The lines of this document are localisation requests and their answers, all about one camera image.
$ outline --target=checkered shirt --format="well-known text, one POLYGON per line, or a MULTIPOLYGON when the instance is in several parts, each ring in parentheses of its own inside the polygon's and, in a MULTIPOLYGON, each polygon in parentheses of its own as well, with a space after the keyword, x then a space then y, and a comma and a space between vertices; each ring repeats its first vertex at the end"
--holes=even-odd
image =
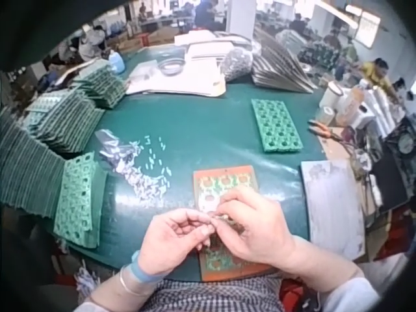
POLYGON ((277 274, 237 281, 196 283, 163 280, 142 312, 283 312, 277 274))

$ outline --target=right hand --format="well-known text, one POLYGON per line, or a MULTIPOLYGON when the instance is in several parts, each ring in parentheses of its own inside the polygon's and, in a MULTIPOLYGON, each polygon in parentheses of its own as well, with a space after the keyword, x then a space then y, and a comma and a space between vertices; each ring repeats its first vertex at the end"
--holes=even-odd
POLYGON ((287 266, 295 241, 280 204, 252 188, 239 186, 221 197, 215 215, 228 215, 244 228, 239 235, 225 221, 212 220, 218 236, 233 255, 276 268, 287 266))

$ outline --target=person in yellow shirt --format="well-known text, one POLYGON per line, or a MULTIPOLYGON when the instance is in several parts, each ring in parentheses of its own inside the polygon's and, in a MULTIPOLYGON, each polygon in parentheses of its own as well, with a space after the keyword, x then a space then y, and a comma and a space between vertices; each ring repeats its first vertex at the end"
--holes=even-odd
POLYGON ((385 60, 376 58, 373 62, 364 62, 358 67, 363 78, 368 80, 372 86, 379 86, 382 88, 394 102, 398 103, 400 101, 399 96, 387 77, 389 65, 385 60))

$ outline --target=left hand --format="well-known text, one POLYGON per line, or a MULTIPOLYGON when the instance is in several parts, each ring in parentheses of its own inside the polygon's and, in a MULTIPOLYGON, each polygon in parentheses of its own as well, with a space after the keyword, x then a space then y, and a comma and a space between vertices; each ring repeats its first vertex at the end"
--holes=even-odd
POLYGON ((154 216, 144 235, 138 265, 149 275, 167 275, 192 249, 209 246, 209 236, 214 232, 211 217, 194 209, 154 216))

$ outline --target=blue bottle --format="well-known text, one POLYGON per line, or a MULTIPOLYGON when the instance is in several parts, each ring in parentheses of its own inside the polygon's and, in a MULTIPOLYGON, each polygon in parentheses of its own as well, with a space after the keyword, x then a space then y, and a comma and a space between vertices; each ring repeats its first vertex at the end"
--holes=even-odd
POLYGON ((109 62, 111 70, 114 73, 122 73, 125 70, 125 65, 122 56, 113 50, 110 51, 109 62))

